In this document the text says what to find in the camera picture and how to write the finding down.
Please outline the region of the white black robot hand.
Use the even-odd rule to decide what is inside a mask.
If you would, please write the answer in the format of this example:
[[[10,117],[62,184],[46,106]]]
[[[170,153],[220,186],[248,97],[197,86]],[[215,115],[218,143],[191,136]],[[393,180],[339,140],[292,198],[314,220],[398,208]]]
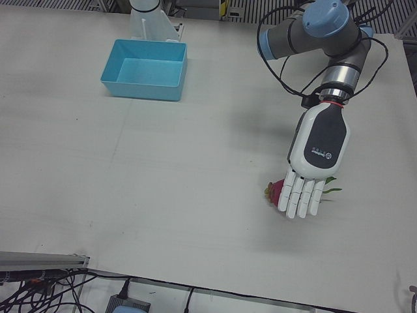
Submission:
[[[338,171],[350,134],[339,102],[324,100],[303,113],[278,200],[287,218],[317,214],[326,180]]]

